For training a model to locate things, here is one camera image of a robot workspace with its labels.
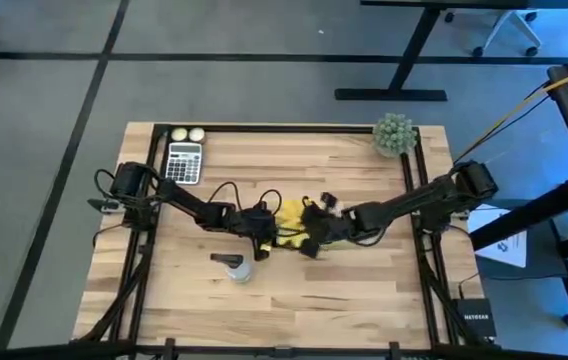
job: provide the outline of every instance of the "table leg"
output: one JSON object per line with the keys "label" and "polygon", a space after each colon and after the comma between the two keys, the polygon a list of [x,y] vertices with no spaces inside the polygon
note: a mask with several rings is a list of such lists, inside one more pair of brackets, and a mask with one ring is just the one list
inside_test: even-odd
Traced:
{"label": "table leg", "polygon": [[483,249],[531,225],[568,210],[568,181],[471,233],[474,250]]}
{"label": "table leg", "polygon": [[406,82],[428,39],[441,9],[425,8],[388,89],[336,89],[337,100],[446,101],[444,90],[404,90]]}

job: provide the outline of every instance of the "white paper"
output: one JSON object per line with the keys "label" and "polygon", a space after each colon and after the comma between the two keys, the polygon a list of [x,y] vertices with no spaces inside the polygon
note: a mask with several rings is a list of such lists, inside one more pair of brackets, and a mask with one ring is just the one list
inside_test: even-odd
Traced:
{"label": "white paper", "polygon": [[[481,205],[471,212],[468,228],[470,231],[474,231],[508,212],[508,210]],[[475,254],[501,263],[521,268],[526,267],[526,230],[478,250]]]}

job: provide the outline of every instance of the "yellow cable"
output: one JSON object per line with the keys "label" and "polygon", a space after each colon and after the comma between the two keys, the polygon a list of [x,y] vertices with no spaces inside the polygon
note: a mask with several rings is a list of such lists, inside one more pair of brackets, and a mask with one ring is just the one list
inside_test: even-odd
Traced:
{"label": "yellow cable", "polygon": [[515,107],[515,109],[513,109],[511,112],[509,112],[508,114],[504,115],[504,117],[502,117],[500,120],[498,120],[495,124],[493,124],[493,126],[486,131],[482,136],[480,136],[474,143],[473,145],[469,146],[466,150],[464,150],[464,152],[462,152],[462,155],[460,155],[457,159],[455,159],[455,162],[459,161],[461,158],[463,158],[464,156],[466,156],[469,152],[471,152],[471,150],[473,150],[473,148],[475,148],[482,140],[484,140],[485,137],[487,137],[488,135],[490,135],[493,131],[495,131],[498,127],[500,127],[506,120],[508,120],[511,116],[513,116],[514,114],[516,114],[518,111],[522,110],[522,108],[524,106],[526,106],[528,103],[530,103],[533,99],[539,97],[542,94],[546,94],[551,90],[555,90],[558,87],[565,85],[568,83],[568,76],[565,77],[562,80],[559,80],[545,88],[542,88],[536,92],[534,92],[533,94],[531,94],[529,97],[527,97],[526,99],[524,99],[521,103],[519,103],[519,105],[517,105]]}

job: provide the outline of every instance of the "black cap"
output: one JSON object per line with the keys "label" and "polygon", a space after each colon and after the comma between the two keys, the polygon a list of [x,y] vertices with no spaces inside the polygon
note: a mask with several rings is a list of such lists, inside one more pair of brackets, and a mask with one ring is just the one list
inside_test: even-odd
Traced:
{"label": "black cap", "polygon": [[239,254],[211,254],[211,260],[226,264],[231,269],[237,269],[244,262],[244,256]]}

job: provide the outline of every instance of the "green succulent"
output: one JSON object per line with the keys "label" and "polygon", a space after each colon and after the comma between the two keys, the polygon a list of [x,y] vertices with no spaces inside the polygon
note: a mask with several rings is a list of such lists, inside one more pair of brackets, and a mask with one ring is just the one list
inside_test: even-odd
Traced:
{"label": "green succulent", "polygon": [[375,149],[386,157],[397,157],[411,150],[417,143],[412,122],[404,115],[386,114],[373,128]]}

